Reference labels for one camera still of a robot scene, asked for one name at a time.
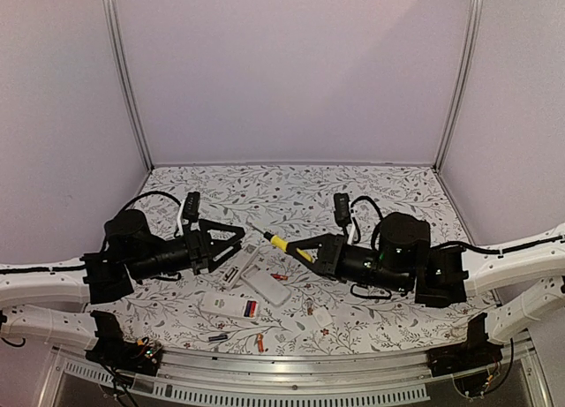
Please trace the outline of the long white remote with buttons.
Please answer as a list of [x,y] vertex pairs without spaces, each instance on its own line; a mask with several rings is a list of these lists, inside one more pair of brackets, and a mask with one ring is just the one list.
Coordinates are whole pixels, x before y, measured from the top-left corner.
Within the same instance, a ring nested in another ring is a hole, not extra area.
[[248,269],[255,260],[259,252],[257,245],[246,245],[233,258],[232,262],[224,270],[220,280],[224,290],[232,290],[242,274]]

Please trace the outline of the yellow handled screwdriver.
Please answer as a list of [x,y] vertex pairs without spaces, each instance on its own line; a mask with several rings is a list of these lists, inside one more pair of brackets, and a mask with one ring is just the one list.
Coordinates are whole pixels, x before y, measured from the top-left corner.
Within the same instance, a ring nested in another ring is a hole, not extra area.
[[[272,233],[268,230],[263,230],[260,229],[258,226],[256,226],[255,224],[252,224],[251,222],[247,222],[246,223],[252,230],[255,230],[257,232],[259,232],[261,234],[261,236],[263,238],[265,238],[272,246],[280,249],[281,251],[290,254],[288,251],[288,245],[289,242],[286,241],[285,239],[277,236],[275,233]],[[300,249],[296,249],[292,254],[293,257],[295,257],[296,259],[301,258],[304,259],[305,261],[309,262],[309,263],[313,263],[313,257]]]

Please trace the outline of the orange AAA battery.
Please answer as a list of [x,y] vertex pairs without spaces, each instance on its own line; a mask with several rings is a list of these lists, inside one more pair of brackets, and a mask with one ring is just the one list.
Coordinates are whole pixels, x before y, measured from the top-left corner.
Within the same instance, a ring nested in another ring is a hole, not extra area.
[[263,339],[264,339],[263,334],[257,334],[256,344],[259,353],[263,353],[265,351]]
[[286,276],[286,275],[271,274],[271,276],[272,276],[273,278],[275,278],[276,280],[281,280],[281,281],[286,281],[286,280],[288,280],[288,276]]

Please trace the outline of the small white remote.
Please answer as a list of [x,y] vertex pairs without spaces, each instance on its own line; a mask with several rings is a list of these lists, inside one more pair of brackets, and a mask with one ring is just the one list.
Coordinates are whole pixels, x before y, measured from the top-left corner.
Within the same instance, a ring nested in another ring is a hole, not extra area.
[[246,298],[233,297],[227,294],[205,292],[200,302],[200,310],[203,313],[218,315],[225,318],[237,320],[256,320],[260,315],[260,303],[257,305],[257,310],[253,318],[244,317],[245,304],[248,300]]

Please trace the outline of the white remote control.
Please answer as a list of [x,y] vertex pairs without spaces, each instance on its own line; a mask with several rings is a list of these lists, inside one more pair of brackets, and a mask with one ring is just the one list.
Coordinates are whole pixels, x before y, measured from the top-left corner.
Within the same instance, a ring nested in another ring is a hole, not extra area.
[[290,299],[291,291],[288,288],[257,267],[247,269],[241,279],[274,307],[279,307]]

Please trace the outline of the white battery cover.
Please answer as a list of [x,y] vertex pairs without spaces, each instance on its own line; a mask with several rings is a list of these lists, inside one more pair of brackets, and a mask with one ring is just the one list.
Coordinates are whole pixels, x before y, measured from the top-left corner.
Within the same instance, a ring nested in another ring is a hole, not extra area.
[[313,318],[321,328],[326,328],[333,323],[333,318],[326,307],[313,309]]

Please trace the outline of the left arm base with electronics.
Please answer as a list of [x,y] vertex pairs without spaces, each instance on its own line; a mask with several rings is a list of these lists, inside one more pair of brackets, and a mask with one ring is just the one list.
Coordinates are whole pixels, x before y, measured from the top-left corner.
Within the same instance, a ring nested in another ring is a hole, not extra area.
[[116,317],[111,313],[92,311],[96,344],[86,350],[86,359],[118,371],[156,376],[162,362],[162,345],[148,337],[127,341]]

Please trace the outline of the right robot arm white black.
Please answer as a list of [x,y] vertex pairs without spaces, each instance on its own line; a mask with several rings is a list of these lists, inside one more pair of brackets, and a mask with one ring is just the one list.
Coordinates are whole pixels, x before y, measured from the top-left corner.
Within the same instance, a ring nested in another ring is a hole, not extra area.
[[491,344],[515,333],[564,304],[564,227],[559,225],[512,245],[484,248],[463,241],[431,244],[428,222],[391,213],[376,226],[369,248],[350,245],[327,233],[291,242],[286,252],[318,276],[400,293],[432,308],[446,308],[483,292],[525,281],[535,285],[505,308],[476,322],[481,333],[456,350],[456,360],[474,368]]

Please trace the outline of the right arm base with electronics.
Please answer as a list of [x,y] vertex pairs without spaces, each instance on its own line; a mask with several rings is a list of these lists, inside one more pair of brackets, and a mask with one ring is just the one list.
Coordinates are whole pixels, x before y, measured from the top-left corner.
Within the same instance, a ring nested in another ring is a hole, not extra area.
[[[426,364],[433,377],[462,373],[483,366],[497,369],[502,361],[502,345],[491,343],[486,331],[486,313],[481,313],[467,324],[466,339],[426,351]],[[465,397],[485,396],[493,389],[495,372],[482,372],[455,378],[456,390]]]

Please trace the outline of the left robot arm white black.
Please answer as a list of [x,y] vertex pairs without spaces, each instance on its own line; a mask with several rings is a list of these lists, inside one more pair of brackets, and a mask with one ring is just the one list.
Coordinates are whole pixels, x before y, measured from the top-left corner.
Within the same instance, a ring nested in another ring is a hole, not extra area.
[[213,272],[237,253],[245,231],[205,219],[164,239],[151,233],[138,209],[118,213],[104,225],[107,247],[67,261],[1,267],[1,335],[40,338],[98,353],[124,366],[131,347],[116,317],[92,311],[71,315],[45,308],[66,302],[100,305],[134,292],[146,279],[172,277],[185,270]]

